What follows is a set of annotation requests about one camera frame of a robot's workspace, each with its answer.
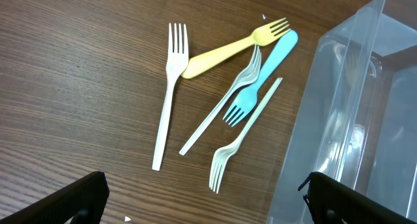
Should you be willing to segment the left clear plastic container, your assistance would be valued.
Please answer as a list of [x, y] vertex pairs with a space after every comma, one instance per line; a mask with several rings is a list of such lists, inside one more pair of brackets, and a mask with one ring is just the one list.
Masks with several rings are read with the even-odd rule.
[[311, 223], [312, 172], [416, 220], [416, 0], [372, 0], [320, 38], [269, 223]]

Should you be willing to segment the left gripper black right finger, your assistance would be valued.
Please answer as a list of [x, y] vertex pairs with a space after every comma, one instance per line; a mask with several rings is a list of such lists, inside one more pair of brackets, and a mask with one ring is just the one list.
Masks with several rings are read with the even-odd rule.
[[311, 172], [298, 190], [315, 224], [416, 224], [320, 172]]

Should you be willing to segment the yellow plastic fork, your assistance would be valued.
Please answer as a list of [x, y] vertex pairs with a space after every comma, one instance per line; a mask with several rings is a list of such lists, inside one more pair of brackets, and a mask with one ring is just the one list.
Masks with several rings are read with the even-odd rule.
[[246, 38], [192, 57], [181, 76], [185, 79], [191, 79], [250, 46], [269, 45], [290, 30], [291, 28], [287, 18], [282, 18], [260, 26]]

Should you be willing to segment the white plastic fork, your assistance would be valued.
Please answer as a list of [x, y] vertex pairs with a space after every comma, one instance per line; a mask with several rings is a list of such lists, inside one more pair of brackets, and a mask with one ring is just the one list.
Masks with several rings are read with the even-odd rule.
[[167, 76], [167, 90], [156, 138], [154, 157], [152, 161], [152, 170], [155, 171], [159, 171], [162, 164], [162, 158], [164, 155], [167, 133], [169, 129], [175, 83], [183, 71], [185, 71], [189, 62], [188, 32], [186, 24], [174, 23], [174, 29], [172, 29], [171, 23], [169, 23], [168, 39], [169, 42], [167, 63], [165, 67]]

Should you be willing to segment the translucent curved white fork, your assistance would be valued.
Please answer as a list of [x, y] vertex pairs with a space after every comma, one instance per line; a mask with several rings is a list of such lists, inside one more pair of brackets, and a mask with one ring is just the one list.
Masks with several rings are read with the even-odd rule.
[[260, 104], [252, 113], [251, 117], [247, 121], [245, 127], [242, 129], [238, 137], [231, 144], [219, 148], [214, 153], [210, 169], [209, 188], [215, 193], [219, 192], [220, 184], [225, 171], [225, 167], [227, 165], [227, 161], [232, 155], [237, 153], [244, 137], [246, 136], [254, 122], [257, 120], [258, 116], [261, 114], [268, 101], [271, 99], [272, 95], [280, 85], [282, 79], [282, 77], [279, 77], [275, 80], [274, 84], [271, 86], [271, 88], [269, 88], [268, 92], [265, 94]]

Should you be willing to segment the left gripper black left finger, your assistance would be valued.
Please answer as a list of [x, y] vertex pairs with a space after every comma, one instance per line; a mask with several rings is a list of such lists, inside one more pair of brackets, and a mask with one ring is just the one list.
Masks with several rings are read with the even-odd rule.
[[19, 223], [99, 223], [109, 197], [105, 173], [92, 172], [36, 203], [1, 220]]

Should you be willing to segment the light blue plastic fork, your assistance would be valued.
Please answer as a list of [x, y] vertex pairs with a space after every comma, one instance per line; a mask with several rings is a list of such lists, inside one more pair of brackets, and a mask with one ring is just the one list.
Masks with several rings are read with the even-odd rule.
[[298, 34], [294, 30], [290, 30], [278, 40], [264, 65], [261, 67], [257, 80], [251, 85], [243, 88], [233, 100], [223, 117], [226, 123], [231, 127], [235, 126], [255, 107], [258, 90], [284, 58], [291, 52], [297, 42]]

